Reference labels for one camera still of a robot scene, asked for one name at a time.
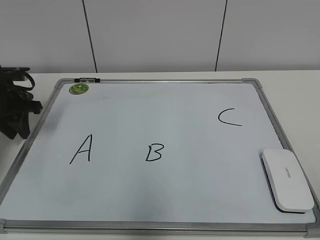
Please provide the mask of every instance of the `white wall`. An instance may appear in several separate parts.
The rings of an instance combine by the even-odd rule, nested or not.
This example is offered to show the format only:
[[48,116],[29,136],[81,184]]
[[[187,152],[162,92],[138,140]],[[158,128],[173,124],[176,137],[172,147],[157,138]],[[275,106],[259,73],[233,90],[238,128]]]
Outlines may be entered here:
[[218,71],[320,69],[320,0],[228,0]]
[[93,72],[81,0],[0,0],[0,65]]
[[[214,71],[226,0],[84,0],[99,72]],[[320,0],[228,0],[217,71],[320,69]],[[82,0],[0,0],[0,65],[95,72]]]
[[86,0],[99,72],[214,71],[225,0]]

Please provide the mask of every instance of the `round sticker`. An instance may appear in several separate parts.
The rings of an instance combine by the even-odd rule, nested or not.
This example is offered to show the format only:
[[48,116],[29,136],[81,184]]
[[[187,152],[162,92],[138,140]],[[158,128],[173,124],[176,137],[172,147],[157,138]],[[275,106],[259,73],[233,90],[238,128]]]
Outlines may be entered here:
[[89,90],[89,86],[87,84],[78,83],[69,88],[69,93],[73,95],[80,95],[80,94],[84,94],[88,90]]

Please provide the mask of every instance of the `black strap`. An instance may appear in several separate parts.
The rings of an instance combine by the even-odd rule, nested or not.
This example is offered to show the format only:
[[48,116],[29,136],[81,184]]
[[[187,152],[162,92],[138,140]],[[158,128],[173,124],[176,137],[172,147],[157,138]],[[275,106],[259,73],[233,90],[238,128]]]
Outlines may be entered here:
[[[31,86],[18,86],[18,85],[14,85],[13,82],[11,80],[7,80],[7,78],[12,75],[19,75],[22,74],[23,76],[25,76],[31,83]],[[1,83],[4,84],[7,89],[12,90],[14,92],[16,91],[31,91],[32,89],[34,89],[35,87],[35,80],[30,76],[30,74],[28,74],[27,72],[20,70],[19,68],[17,68],[16,70],[12,71],[12,72],[8,72],[8,73],[4,73],[4,71],[1,69],[0,67],[0,80],[1,78],[4,78]]]

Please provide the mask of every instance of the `black marker writing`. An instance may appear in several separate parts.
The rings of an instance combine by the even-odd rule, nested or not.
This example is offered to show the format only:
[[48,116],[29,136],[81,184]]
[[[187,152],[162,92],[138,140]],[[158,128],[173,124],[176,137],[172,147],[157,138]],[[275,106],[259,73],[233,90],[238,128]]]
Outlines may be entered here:
[[[155,145],[158,145],[158,146],[161,146],[160,148],[158,148],[157,150],[154,150],[155,153],[159,154],[159,157],[158,158],[155,158],[155,159],[149,159],[149,155],[151,153],[151,150],[152,150],[152,147],[155,146]],[[161,158],[161,153],[159,152],[161,149],[163,149],[165,146],[161,143],[153,143],[151,145],[149,145],[149,152],[148,152],[148,155],[146,156],[146,159],[145,161],[146,162],[153,162],[153,161],[156,161],[156,160],[159,160]]]
[[[89,145],[89,149],[88,150],[81,150],[81,148],[83,147],[83,145],[85,145],[86,141],[90,138],[90,145]],[[84,153],[84,152],[88,152],[88,162],[90,162],[90,153],[91,153],[91,144],[92,144],[92,134],[90,134],[89,136],[86,137],[86,139],[84,140],[84,142],[81,144],[81,146],[79,147],[78,151],[76,151],[75,155],[73,156],[71,162],[69,164],[72,164],[72,162],[74,161],[75,157],[77,156],[77,154],[80,153]]]
[[222,122],[222,123],[224,123],[224,124],[229,124],[229,125],[234,125],[234,126],[240,126],[240,127],[242,127],[242,125],[234,124],[234,123],[230,123],[230,122],[226,122],[226,121],[222,121],[222,120],[220,119],[221,114],[223,114],[224,112],[229,111],[229,110],[235,110],[235,109],[234,109],[234,108],[228,108],[228,109],[223,110],[222,112],[220,112],[220,114],[219,114],[219,116],[218,116],[219,121]]

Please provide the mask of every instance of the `whiteboard frame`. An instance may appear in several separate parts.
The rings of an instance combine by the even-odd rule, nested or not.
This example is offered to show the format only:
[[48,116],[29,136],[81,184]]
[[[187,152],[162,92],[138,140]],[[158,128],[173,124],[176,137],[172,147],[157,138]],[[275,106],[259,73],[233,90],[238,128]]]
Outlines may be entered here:
[[[64,84],[88,82],[90,84],[252,84],[261,103],[275,129],[275,132],[284,149],[292,152],[288,141],[275,113],[273,112],[260,82],[254,78],[242,79],[134,79],[113,80],[99,78],[63,78],[54,87],[39,120],[24,142],[13,164],[0,185],[0,204],[5,198],[11,183],[22,166],[37,134],[39,133],[48,113],[51,110]],[[191,235],[261,235],[261,236],[304,236],[306,238],[320,237],[320,210],[319,200],[316,197],[310,182],[305,176],[314,199],[314,223],[223,223],[223,222],[124,222],[124,221],[43,221],[43,220],[6,220],[0,219],[0,233],[7,232],[34,232],[34,233],[107,233],[107,234],[191,234]]]

